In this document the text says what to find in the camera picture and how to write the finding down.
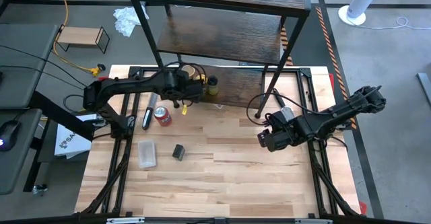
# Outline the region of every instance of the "computer mouse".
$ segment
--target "computer mouse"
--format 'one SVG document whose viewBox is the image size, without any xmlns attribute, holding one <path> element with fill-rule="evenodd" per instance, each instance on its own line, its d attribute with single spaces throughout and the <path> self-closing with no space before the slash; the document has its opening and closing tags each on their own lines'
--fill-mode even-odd
<svg viewBox="0 0 431 224">
<path fill-rule="evenodd" d="M 9 151 L 16 144 L 21 122 L 10 120 L 0 126 L 0 151 Z"/>
</svg>

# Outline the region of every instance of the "yellow cable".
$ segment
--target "yellow cable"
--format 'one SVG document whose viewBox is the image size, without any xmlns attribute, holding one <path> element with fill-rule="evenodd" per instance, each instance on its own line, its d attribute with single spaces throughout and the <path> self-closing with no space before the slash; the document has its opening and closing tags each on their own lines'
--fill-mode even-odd
<svg viewBox="0 0 431 224">
<path fill-rule="evenodd" d="M 65 17 L 65 21 L 63 22 L 63 25 L 66 26 L 67 25 L 67 21 L 69 20 L 69 6 L 67 6 L 67 0 L 63 0 L 65 2 L 65 8 L 66 8 L 66 17 Z M 55 41 L 54 41 L 54 45 L 53 45 L 53 50 L 54 50 L 54 54 L 60 58 L 60 60 L 62 60 L 64 63 L 67 63 L 68 65 L 71 65 L 72 67 L 81 69 L 83 71 L 87 71 L 88 73 L 93 73 L 93 69 L 89 69 L 86 67 L 81 67 L 78 66 L 74 63 L 69 62 L 68 60 L 64 59 L 63 57 L 61 57 L 59 55 L 59 53 L 57 52 L 57 40 L 59 39 L 60 36 L 60 32 L 57 34 Z"/>
</svg>

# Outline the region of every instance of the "clear plastic container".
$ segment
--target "clear plastic container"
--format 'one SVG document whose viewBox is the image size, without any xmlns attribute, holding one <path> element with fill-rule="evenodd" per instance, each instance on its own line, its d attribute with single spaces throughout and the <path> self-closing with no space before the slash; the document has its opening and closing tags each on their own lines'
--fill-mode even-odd
<svg viewBox="0 0 431 224">
<path fill-rule="evenodd" d="M 137 143 L 137 156 L 139 168 L 155 167 L 156 159 L 156 144 L 154 140 L 142 140 Z"/>
</svg>

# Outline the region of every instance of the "orange and black striped tape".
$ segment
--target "orange and black striped tape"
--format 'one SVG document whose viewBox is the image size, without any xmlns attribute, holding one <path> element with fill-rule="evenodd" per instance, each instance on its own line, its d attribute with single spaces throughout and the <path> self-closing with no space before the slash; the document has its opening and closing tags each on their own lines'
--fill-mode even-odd
<svg viewBox="0 0 431 224">
<path fill-rule="evenodd" d="M 332 50 L 331 41 L 329 40 L 328 32 L 327 32 L 326 27 L 325 27 L 325 22 L 323 21 L 321 8 L 316 7 L 316 12 L 317 12 L 317 15 L 319 17 L 319 21 L 321 23 L 323 35 L 325 36 L 326 45 L 328 46 L 329 55 L 331 55 L 332 65 L 334 66 L 334 69 L 335 69 L 335 74 L 337 76 L 337 80 L 338 80 L 339 88 L 341 90 L 341 94 L 343 94 L 343 99 L 346 100 L 346 99 L 348 99 L 348 96 L 347 96 L 347 93 L 345 92 L 343 78 L 341 77 L 341 73 L 339 72 L 337 59 L 335 59 L 334 51 Z M 356 129 L 357 127 L 356 127 L 355 119 L 350 118 L 350 120 L 352 121 L 352 128 Z"/>
<path fill-rule="evenodd" d="M 286 34 L 286 29 L 284 29 L 284 26 L 281 28 L 281 45 L 283 46 L 283 49 L 287 49 L 288 47 L 288 35 Z M 293 66 L 292 57 L 289 56 L 288 59 L 286 59 L 286 65 L 287 66 Z"/>
</svg>

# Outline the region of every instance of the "yellow tag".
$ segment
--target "yellow tag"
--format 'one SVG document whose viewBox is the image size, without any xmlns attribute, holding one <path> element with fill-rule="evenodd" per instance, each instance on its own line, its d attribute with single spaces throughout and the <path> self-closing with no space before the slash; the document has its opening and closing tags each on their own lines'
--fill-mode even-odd
<svg viewBox="0 0 431 224">
<path fill-rule="evenodd" d="M 187 114 L 187 105 L 183 105 L 183 115 Z"/>
</svg>

